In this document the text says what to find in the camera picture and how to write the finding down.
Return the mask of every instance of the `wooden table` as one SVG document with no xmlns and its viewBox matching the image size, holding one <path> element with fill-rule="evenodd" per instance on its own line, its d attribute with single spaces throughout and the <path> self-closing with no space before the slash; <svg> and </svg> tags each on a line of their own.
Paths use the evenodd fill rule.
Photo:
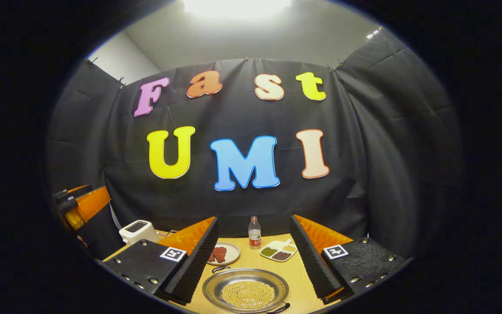
<svg viewBox="0 0 502 314">
<path fill-rule="evenodd" d="M 159 232 L 160 234 L 166 234 L 166 232 L 163 231 Z M 275 240 L 285 241 L 288 239 L 291 239 L 292 243 L 294 244 L 293 238 L 290 234 L 262 237 L 261 248 L 259 250 L 263 249 L 265 245 L 269 244 L 271 241 Z M 299 254 L 299 251 L 295 252 L 295 254 L 287 261 L 277 262 L 262 257 L 261 255 L 259 255 L 259 250 L 251 249 L 251 247 L 249 246 L 249 238 L 219 237 L 218 241 L 228 242 L 234 244 L 239 248 L 241 252 L 241 254 L 239 255 L 239 259 L 228 265 L 232 269 L 259 268 L 260 270 L 268 270 L 270 272 L 278 274 L 279 276 L 284 278 L 284 280 L 286 280 L 289 286 L 289 293 L 284 301 L 290 303 L 291 306 L 287 310 L 283 311 L 283 314 L 310 313 L 337 303 L 333 302 L 325 306 L 320 299 L 317 299 L 315 291 L 313 290 L 313 285 L 311 284 L 311 281 L 309 280 L 309 277 L 305 272 L 305 266 L 303 266 L 303 261 L 301 259 L 301 255 Z M 117 252 L 106 258 L 104 262 L 126 248 L 127 246 L 124 246 L 123 248 L 119 249 Z M 215 267 L 216 266 L 210 264 L 207 264 L 205 266 L 205 269 L 203 270 L 203 274 L 201 276 L 201 280 L 199 280 L 199 284 L 195 289 L 195 293 L 193 294 L 193 299 L 191 300 L 190 304 L 187 304 L 186 306 L 181 306 L 179 304 L 176 304 L 175 302 L 170 301 L 170 303 L 175 304 L 181 308 L 186 308 L 190 311 L 202 314 L 233 313 L 226 311 L 223 308 L 215 306 L 214 304 L 209 302 L 203 294 L 203 283 L 205 282 L 205 280 L 207 280 L 209 277 L 213 275 L 212 270 Z M 284 304 L 281 304 L 280 306 L 277 306 L 276 308 L 269 311 L 273 311 L 283 305 Z"/>
</svg>

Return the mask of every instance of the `letter u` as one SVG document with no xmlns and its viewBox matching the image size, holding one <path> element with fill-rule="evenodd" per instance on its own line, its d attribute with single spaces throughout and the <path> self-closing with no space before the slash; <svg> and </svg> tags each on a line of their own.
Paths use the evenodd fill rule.
<svg viewBox="0 0 502 314">
<path fill-rule="evenodd" d="M 191 163 L 191 135 L 195 133 L 192 126 L 178 127 L 173 131 L 177 137 L 178 157 L 175 165 L 167 165 L 164 161 L 164 141 L 168 137 L 168 131 L 155 131 L 149 133 L 147 141 L 150 144 L 148 151 L 148 163 L 150 169 L 157 177 L 162 179 L 177 179 L 189 170 Z"/>
</svg>

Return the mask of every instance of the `letter m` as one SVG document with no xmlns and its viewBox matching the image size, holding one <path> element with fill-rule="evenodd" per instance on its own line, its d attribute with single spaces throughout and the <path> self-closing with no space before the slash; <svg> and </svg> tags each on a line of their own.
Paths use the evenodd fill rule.
<svg viewBox="0 0 502 314">
<path fill-rule="evenodd" d="M 255 171 L 253 186 L 256 188 L 271 188 L 280 184 L 276 177 L 274 149 L 275 137 L 257 137 L 253 140 L 247 157 L 243 157 L 234 141 L 230 139 L 216 140 L 210 143 L 210 148 L 215 151 L 218 161 L 218 182 L 214 189 L 217 191 L 231 191 L 235 183 L 230 180 L 230 171 L 235 179 L 246 188 Z"/>
</svg>

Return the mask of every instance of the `white plate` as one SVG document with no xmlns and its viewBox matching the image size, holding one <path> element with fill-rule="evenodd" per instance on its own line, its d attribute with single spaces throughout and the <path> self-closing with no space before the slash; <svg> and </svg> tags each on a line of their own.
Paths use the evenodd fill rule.
<svg viewBox="0 0 502 314">
<path fill-rule="evenodd" d="M 218 263 L 216 260 L 214 260 L 214 262 L 207 261 L 208 264 L 215 266 L 227 265 L 235 262 L 235 260 L 239 258 L 239 248 L 237 246 L 227 242 L 217 242 L 214 247 L 217 248 L 219 246 L 226 248 L 226 256 L 224 257 L 225 262 Z"/>
<path fill-rule="evenodd" d="M 297 247 L 293 244 L 290 244 L 290 242 L 292 242 L 291 239 L 288 239 L 286 240 L 285 242 L 282 242 L 282 241 L 272 241 L 271 243 L 269 243 L 268 245 L 265 245 L 265 247 L 261 248 L 261 250 L 259 251 L 259 254 L 263 257 L 266 257 L 268 259 L 271 259 L 271 260 L 275 260 L 277 262 L 285 262 L 287 261 L 288 259 L 290 259 L 294 254 L 295 252 L 297 252 Z M 289 251 L 286 251 L 284 250 L 283 248 L 286 246 L 286 245 L 289 245 L 291 247 L 293 247 L 295 250 L 293 252 L 289 252 Z M 263 254 L 263 250 L 265 248 L 271 248 L 273 250 L 276 250 L 276 252 L 274 254 L 272 254 L 271 256 L 267 256 L 265 254 Z M 286 258 L 285 260 L 277 260 L 277 259 L 273 259 L 272 257 L 275 256 L 278 252 L 284 252 L 284 253 L 289 253 L 289 256 L 288 258 Z"/>
</svg>

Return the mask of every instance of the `white toaster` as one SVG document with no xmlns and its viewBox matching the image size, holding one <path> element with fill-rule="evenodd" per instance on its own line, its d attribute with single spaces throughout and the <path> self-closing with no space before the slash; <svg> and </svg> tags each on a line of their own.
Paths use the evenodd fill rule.
<svg viewBox="0 0 502 314">
<path fill-rule="evenodd" d="M 128 245 L 133 245 L 142 239 L 152 242 L 158 242 L 160 240 L 152 224 L 144 220 L 137 220 L 123 227 L 119 231 L 119 235 L 123 238 L 123 242 Z"/>
</svg>

